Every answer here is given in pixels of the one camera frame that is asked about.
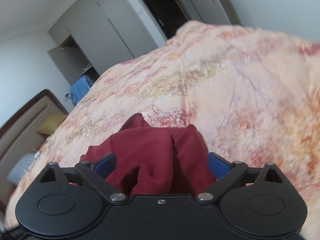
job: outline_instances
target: blue gripper pad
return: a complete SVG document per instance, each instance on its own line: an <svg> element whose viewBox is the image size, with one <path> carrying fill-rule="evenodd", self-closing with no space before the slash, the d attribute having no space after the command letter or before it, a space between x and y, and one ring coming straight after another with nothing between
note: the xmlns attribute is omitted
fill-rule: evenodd
<svg viewBox="0 0 320 240"><path fill-rule="evenodd" d="M223 159L216 153L211 152L208 154L208 168L217 179L221 179L232 169L232 167L232 163Z"/></svg>
<svg viewBox="0 0 320 240"><path fill-rule="evenodd" d="M112 153L106 158L103 158L100 162L94 163L93 171L98 174L101 178L106 179L111 172L116 168L116 156Z"/></svg>

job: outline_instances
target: dark doorway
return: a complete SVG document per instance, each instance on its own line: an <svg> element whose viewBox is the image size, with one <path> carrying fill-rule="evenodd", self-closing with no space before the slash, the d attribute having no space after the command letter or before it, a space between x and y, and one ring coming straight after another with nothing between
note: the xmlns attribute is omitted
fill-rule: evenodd
<svg viewBox="0 0 320 240"><path fill-rule="evenodd" d="M167 38L175 35L188 19L175 0L143 0Z"/></svg>

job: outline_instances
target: floral bedspread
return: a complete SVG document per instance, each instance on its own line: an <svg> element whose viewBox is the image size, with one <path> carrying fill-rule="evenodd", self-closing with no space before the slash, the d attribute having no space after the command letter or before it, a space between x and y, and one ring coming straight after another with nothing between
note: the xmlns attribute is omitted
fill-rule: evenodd
<svg viewBox="0 0 320 240"><path fill-rule="evenodd" d="M320 44L240 26L186 23L166 46L107 70L49 137L10 199L46 163L73 166L140 112L155 127L194 124L209 151L276 163L308 205L302 235L320 235Z"/></svg>

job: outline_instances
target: yellow pillow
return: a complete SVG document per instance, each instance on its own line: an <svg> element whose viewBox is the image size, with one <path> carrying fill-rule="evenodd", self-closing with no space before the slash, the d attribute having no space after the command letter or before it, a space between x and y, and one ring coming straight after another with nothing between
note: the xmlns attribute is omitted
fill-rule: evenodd
<svg viewBox="0 0 320 240"><path fill-rule="evenodd" d="M40 125L37 133L52 135L67 117L65 114L50 114Z"/></svg>

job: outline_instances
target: brown headboard frame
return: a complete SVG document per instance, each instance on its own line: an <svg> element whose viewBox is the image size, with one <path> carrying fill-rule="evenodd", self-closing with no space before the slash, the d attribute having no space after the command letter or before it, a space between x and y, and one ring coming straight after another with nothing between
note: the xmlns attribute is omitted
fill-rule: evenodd
<svg viewBox="0 0 320 240"><path fill-rule="evenodd" d="M6 132L14 125L19 118L21 118L33 105L35 105L39 100L43 97L49 97L49 99L60 109L60 111L64 114L68 114L68 111L63 107L60 101L55 97L55 95L50 90L43 90L39 94L37 94L34 98L32 98L28 103L26 103L18 112L16 112L1 128L0 128L0 139ZM0 212L5 213L6 205L0 201Z"/></svg>

